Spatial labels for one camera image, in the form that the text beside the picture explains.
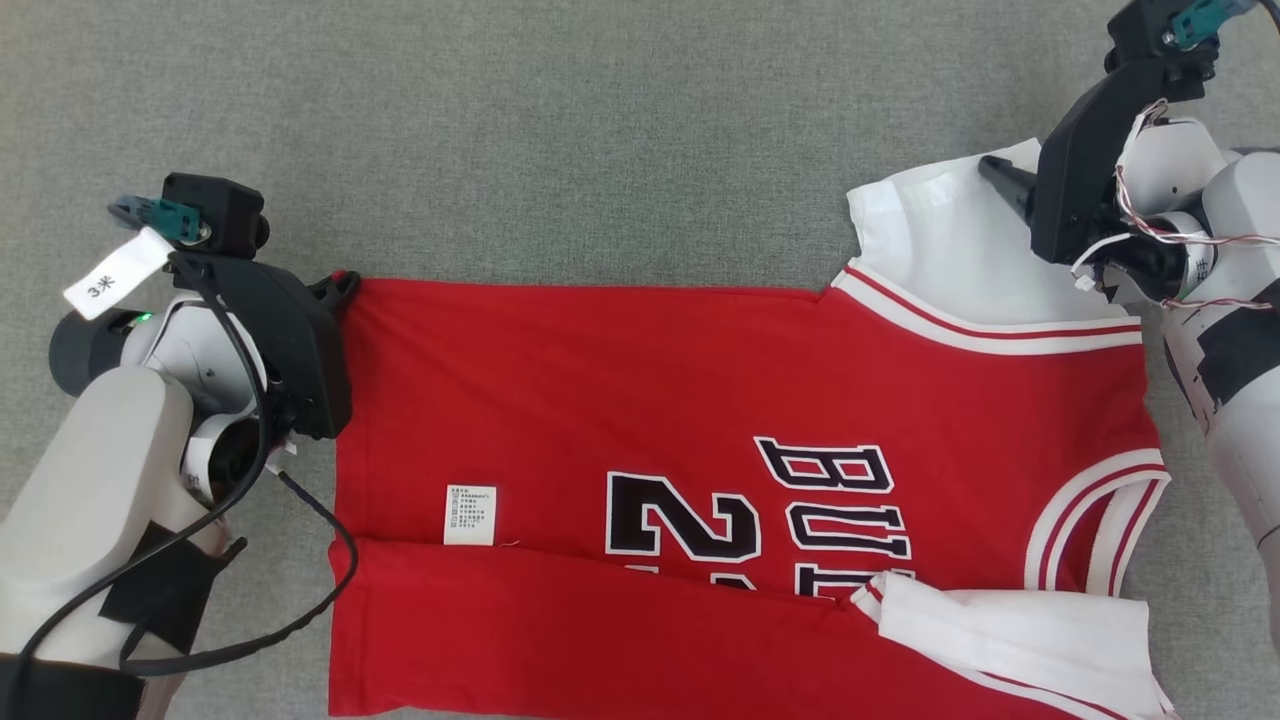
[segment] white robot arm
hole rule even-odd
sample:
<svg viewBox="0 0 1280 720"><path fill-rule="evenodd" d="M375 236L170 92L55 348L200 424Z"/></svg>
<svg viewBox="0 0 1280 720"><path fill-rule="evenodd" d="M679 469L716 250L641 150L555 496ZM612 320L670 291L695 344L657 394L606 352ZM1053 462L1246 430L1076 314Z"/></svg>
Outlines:
<svg viewBox="0 0 1280 720"><path fill-rule="evenodd" d="M179 291L163 315L73 313L54 333L54 378L78 398L0 525L0 717L159 720L187 670L284 639L346 585L276 633L191 655L214 578L246 544L223 514L293 433L332 438L351 414L334 314L360 278L306 287L252 261L261 206L180 174L164 199L113 206L174 243Z"/></svg>
<svg viewBox="0 0 1280 720"><path fill-rule="evenodd" d="M1280 149L1222 151L1199 122L1164 118L1203 96L1217 28L1257 5L1130 3L1107 26L1108 77L1046 140L1038 173L979 169L1082 290L1165 307L1170 370L1258 544L1280 648Z"/></svg>

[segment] label tag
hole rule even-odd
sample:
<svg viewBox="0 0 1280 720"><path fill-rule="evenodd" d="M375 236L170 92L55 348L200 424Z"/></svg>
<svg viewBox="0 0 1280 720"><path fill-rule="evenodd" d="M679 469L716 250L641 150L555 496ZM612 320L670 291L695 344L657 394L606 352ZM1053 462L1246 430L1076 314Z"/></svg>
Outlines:
<svg viewBox="0 0 1280 720"><path fill-rule="evenodd" d="M116 302L137 290L142 281L169 261L173 246L151 228L142 231L129 242L115 249L84 275L82 281L63 291L63 297L92 320L106 313Z"/></svg>
<svg viewBox="0 0 1280 720"><path fill-rule="evenodd" d="M449 486L444 498L444 544L493 544L498 488Z"/></svg>

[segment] red jersey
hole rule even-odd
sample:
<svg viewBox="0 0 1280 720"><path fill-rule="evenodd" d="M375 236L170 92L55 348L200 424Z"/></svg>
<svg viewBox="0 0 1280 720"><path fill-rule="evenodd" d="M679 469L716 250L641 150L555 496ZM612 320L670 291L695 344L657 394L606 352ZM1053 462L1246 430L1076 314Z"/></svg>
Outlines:
<svg viewBox="0 0 1280 720"><path fill-rule="evenodd" d="M823 293L370 281L346 338L334 714L1114 716L952 673L849 596L1114 593L1167 482L1134 319L980 325L850 266Z"/></svg>

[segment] black cable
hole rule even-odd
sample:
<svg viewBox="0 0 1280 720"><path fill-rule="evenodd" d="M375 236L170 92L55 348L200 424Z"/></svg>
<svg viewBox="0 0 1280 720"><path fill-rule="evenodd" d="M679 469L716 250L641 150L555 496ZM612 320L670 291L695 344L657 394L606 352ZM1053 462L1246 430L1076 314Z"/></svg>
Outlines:
<svg viewBox="0 0 1280 720"><path fill-rule="evenodd" d="M1263 8L1266 8L1267 14L1271 15L1271 22L1276 24L1276 31L1280 32L1280 4L1276 0L1258 0Z"/></svg>
<svg viewBox="0 0 1280 720"><path fill-rule="evenodd" d="M276 477L282 483L284 483L284 487L293 491L293 495L298 496L302 502L311 506L311 510L314 510L316 515L324 518L325 521L333 527L334 532L338 533L338 537L342 538L343 544L347 546L347 552L351 555L351 565L347 568L347 573L343 575L342 580L339 580L333 587L333 591L330 591L329 594L326 594L325 598L316 603L311 610L306 611L297 620L274 633L183 657L172 657L165 660L128 660L128 656L132 655L133 650L137 647L138 641L141 641L142 635L146 634L146 629L140 624L129 634L124 647L120 648L120 670L132 675L138 675L140 678L152 678L156 675L173 675L177 673L204 670L215 665L223 665L224 662L232 662L234 660L248 657L260 650L284 642L284 639L294 632L307 626L321 612L328 610L329 606L338 600L338 596L347 589L347 585L349 585L351 580L356 577L356 566L360 564L360 557L356 551L356 539L351 537L347 528L333 515L333 512L329 511L328 507L321 505L319 500L311 496L311 493L302 489L302 487L298 486L298 483L294 482L288 473L280 470Z"/></svg>
<svg viewBox="0 0 1280 720"><path fill-rule="evenodd" d="M266 459L271 448L271 434L270 434L271 410L268 406L266 393L262 389L261 379L257 375L257 368L253 365L253 361L250 357L248 348L244 346L244 340L241 337L239 332L236 331L236 327L232 324L232 320L227 314L227 310L223 307L221 302L218 300L218 296L214 293L209 282L205 281L205 278L200 274L200 272L196 268L193 268L191 263L188 263L186 258L182 256L180 252L177 251L172 252L169 255L169 261L173 264L174 269L177 269L178 273L187 281L187 283L191 284L191 287L200 295L201 300L204 300L204 302L209 306L210 311L212 311L214 318L218 320L218 324L221 325L228 338L230 338L232 346L236 350L236 355L237 357L239 357L241 365L244 368L244 373L248 375L250 386L252 387L253 391L253 402L255 405L257 405L257 420L259 420L257 452L255 454L253 462L250 465L248 471L244 474L244 477L241 478L241 480L236 483L236 486L233 486L232 491L227 495L227 497L215 503L209 510L209 512L206 512L198 520L187 525L178 533L150 547L148 550L133 557L116 570L104 575L97 582L92 583L90 587L81 591L79 594L67 601L52 615L50 615L49 619L45 620L45 623L40 628L37 628L35 633L32 633L31 638L27 641L27 644L23 646L22 651L19 651L17 656L14 656L13 673L9 678L8 715L10 720L20 719L22 694L23 694L22 691L27 670L32 660L35 660L36 651L40 648L40 644L45 641L45 638L49 637L49 634L54 630L54 628L58 626L59 623L70 616L70 614L74 612L76 609L84 605L97 593L109 588L120 578L124 578L125 575L132 573L143 562L151 560L152 557L160 555L161 552L169 550L170 547L174 547L179 542L191 538L192 536L207 528L219 518L225 515L228 510L234 507L236 503L243 500L244 496L248 493L248 491L252 489L253 484L257 482L257 478L261 475L262 469L266 466Z"/></svg>

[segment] gray carpet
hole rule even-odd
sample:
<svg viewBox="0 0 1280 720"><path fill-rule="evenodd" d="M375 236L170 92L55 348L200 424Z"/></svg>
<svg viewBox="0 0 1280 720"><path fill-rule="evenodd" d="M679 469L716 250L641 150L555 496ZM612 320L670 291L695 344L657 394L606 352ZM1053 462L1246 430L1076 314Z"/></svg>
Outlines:
<svg viewBox="0 0 1280 720"><path fill-rule="evenodd" d="M1043 137L1119 3L0 0L0 511L69 406L46 342L122 192L175 169L256 187L262 259L303 278L818 287L855 247L846 190ZM1225 41L1196 113L1280 145L1280 38L1260 14ZM1280 716L1261 564L1156 352L1151 373L1175 482L1126 591L1157 673L1188 720ZM332 498L330 443L292 468ZM242 507L202 647L332 582L330 534L282 488ZM328 619L188 678L169 716L324 717L326 664Z"/></svg>

